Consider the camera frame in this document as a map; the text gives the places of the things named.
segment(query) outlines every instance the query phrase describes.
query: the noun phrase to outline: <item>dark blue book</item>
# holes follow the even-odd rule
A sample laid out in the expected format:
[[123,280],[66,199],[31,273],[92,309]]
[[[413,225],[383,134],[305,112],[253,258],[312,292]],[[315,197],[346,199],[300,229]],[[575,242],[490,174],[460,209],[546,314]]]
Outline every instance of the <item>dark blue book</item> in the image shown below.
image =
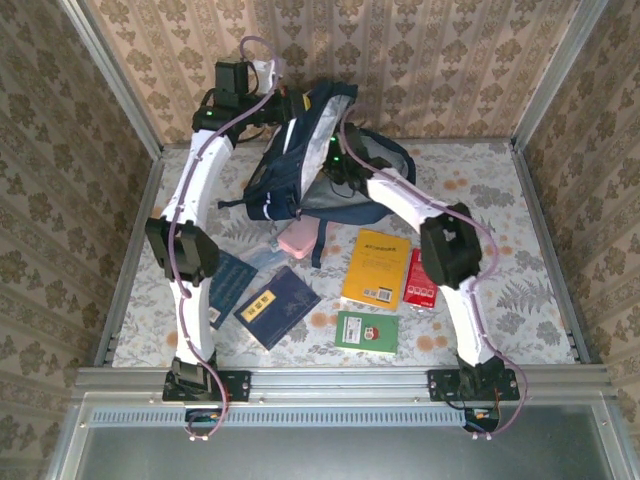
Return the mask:
[[209,287],[209,307],[213,309],[211,321],[213,328],[220,328],[257,273],[258,270],[251,265],[220,250],[220,264]]
[[320,301],[289,267],[282,267],[234,315],[271,350]]

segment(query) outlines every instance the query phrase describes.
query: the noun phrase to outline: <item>red package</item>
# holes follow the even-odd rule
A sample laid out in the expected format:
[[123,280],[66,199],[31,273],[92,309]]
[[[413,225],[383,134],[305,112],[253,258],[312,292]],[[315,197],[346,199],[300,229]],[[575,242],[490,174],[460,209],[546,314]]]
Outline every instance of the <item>red package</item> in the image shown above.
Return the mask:
[[422,253],[414,248],[411,253],[411,263],[407,274],[407,284],[404,287],[405,302],[420,307],[433,308],[436,304],[438,286],[431,281],[422,268]]

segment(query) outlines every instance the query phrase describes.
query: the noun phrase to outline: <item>patterned wallpaper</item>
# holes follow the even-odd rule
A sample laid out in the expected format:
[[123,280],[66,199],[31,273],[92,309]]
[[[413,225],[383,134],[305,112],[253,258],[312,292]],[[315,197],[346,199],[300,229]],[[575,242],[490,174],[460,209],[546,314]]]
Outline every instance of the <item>patterned wallpaper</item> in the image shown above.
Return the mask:
[[640,2],[609,2],[526,150],[640,450]]
[[[260,35],[285,81],[360,85],[400,137],[507,137],[576,0],[86,0],[165,143],[190,136],[217,58]],[[267,54],[257,50],[260,58]]]
[[36,478],[150,159],[55,0],[0,2],[0,479]]

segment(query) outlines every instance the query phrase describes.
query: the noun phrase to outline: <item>yellow book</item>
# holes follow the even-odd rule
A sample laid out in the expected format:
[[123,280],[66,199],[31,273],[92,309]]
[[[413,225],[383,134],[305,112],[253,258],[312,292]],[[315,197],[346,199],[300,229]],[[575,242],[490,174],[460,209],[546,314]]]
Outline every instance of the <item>yellow book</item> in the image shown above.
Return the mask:
[[398,308],[410,248],[407,238],[361,229],[342,298],[388,310]]

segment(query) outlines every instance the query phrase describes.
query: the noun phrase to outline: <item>pink object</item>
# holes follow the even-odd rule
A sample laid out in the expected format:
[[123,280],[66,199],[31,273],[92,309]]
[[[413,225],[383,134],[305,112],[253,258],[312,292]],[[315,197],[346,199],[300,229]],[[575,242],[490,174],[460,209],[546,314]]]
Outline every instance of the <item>pink object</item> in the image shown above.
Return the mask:
[[[318,239],[318,226],[320,220],[314,217],[302,215],[300,220],[294,220],[278,236],[278,245],[288,254],[298,260],[311,253]],[[333,229],[333,223],[327,225],[327,234]]]

